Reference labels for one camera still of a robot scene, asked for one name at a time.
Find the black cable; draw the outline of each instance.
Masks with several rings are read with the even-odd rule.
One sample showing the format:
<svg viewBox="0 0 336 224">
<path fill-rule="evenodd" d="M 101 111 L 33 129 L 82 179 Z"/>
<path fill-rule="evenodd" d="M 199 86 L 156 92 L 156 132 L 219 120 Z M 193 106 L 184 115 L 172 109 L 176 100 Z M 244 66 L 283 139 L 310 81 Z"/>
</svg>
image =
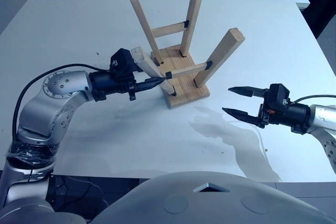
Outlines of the black cable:
<svg viewBox="0 0 336 224">
<path fill-rule="evenodd" d="M 82 194 L 82 196 L 80 196 L 79 198 L 77 198 L 77 199 L 75 199 L 75 200 L 73 200 L 73 201 L 65 202 L 65 203 L 64 203 L 62 206 L 60 206 L 55 212 L 62 211 L 67 205 L 69 205 L 69 204 L 73 204 L 73 203 L 76 203 L 76 202 L 82 200 L 82 199 L 86 196 L 86 194 L 89 192 L 90 188 L 91 188 L 91 184 L 89 184 L 88 188 L 87 188 L 86 191 Z"/>
<path fill-rule="evenodd" d="M 90 68 L 90 69 L 93 69 L 93 70 L 96 70 L 96 71 L 108 71 L 108 70 L 105 70 L 105 69 L 96 68 L 96 67 L 93 67 L 93 66 L 90 66 L 90 65 L 86 65 L 86 64 L 74 63 L 74 64 L 63 65 L 63 66 L 60 66 L 58 68 L 51 69 L 51 70 L 49 70 L 49 71 L 47 71 L 47 72 L 45 72 L 43 74 L 40 74 L 38 77 L 36 77 L 32 81 L 30 81 L 22 89 L 22 92 L 21 92 L 19 98 L 17 99 L 16 105 L 15 105 L 15 110 L 14 110 L 14 115 L 13 115 L 13 122 L 12 122 L 12 138 L 13 138 L 13 141 L 16 140 L 16 124 L 17 124 L 17 117 L 18 117 L 20 105 L 21 105 L 23 96 L 25 95 L 25 93 L 27 92 L 27 90 L 29 89 L 29 87 L 31 85 L 33 85 L 36 81 L 38 81 L 39 79 L 41 79 L 42 77 L 44 77 L 44 76 L 47 76 L 47 75 L 49 75 L 49 74 L 51 74 L 51 73 L 53 73 L 53 72 L 55 72 L 57 70 L 60 70 L 60 69 L 63 69 L 63 68 L 70 68 L 70 67 L 85 67 L 85 68 Z"/>
<path fill-rule="evenodd" d="M 336 98 L 336 95 L 333 94 L 316 94 L 316 95 L 309 95 L 307 97 L 301 97 L 298 100 L 294 101 L 293 103 L 298 103 L 306 99 L 311 99 L 311 98 L 318 98 L 318 97 L 330 97 L 330 98 Z"/>
<path fill-rule="evenodd" d="M 69 187 L 65 183 L 65 179 L 64 179 L 63 176 L 62 176 L 62 181 L 63 181 L 63 184 L 64 184 L 65 188 L 67 189 L 66 192 L 65 192 L 65 195 L 64 195 L 64 203 L 63 203 L 63 206 L 64 206 L 65 203 L 67 202 L 67 196 L 68 196 L 68 192 L 69 192 Z"/>
</svg>

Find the robotic arm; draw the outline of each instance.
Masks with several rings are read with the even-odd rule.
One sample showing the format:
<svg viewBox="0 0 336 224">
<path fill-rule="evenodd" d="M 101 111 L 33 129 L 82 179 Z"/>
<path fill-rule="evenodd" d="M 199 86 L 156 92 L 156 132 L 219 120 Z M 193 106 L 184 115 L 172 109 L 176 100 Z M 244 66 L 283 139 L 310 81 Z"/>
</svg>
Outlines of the robotic arm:
<svg viewBox="0 0 336 224">
<path fill-rule="evenodd" d="M 44 200 L 55 155 L 74 112 L 83 103 L 126 92 L 130 100 L 134 100 L 136 92 L 164 81 L 164 78 L 151 78 L 136 83 L 134 70 L 136 66 L 130 52 L 120 49 L 111 57 L 109 71 L 90 74 L 59 71 L 45 79 L 41 91 L 23 108 L 17 134 L 8 151 L 0 180 L 0 223 L 86 223 L 80 216 L 54 212 Z M 258 117 L 223 109 L 227 113 L 262 128 L 269 123 L 283 124 L 295 133 L 310 133 L 324 146 L 330 161 L 335 162 L 335 108 L 290 102 L 289 91 L 282 84 L 272 84 L 264 90 L 251 87 L 230 90 L 263 97 L 265 101 Z M 335 223 L 308 204 L 247 178 L 224 173 L 182 172 L 141 184 L 106 208 L 92 224 L 189 223 L 191 220 L 195 224 L 219 220 Z"/>
<path fill-rule="evenodd" d="M 269 89 L 234 87 L 229 89 L 247 97 L 263 97 L 257 117 L 245 111 L 223 108 L 234 118 L 264 128 L 267 124 L 282 124 L 298 134 L 309 133 L 322 144 L 330 164 L 336 173 L 336 108 L 331 106 L 307 106 L 291 102 L 289 90 L 282 84 L 271 84 Z"/>
<path fill-rule="evenodd" d="M 45 79 L 40 92 L 20 114 L 0 180 L 0 209 L 22 198 L 45 199 L 57 149 L 82 104 L 126 92 L 133 101 L 135 93 L 164 81 L 150 78 L 137 83 L 134 71 L 138 68 L 130 52 L 120 49 L 111 57 L 109 71 L 58 71 Z"/>
</svg>

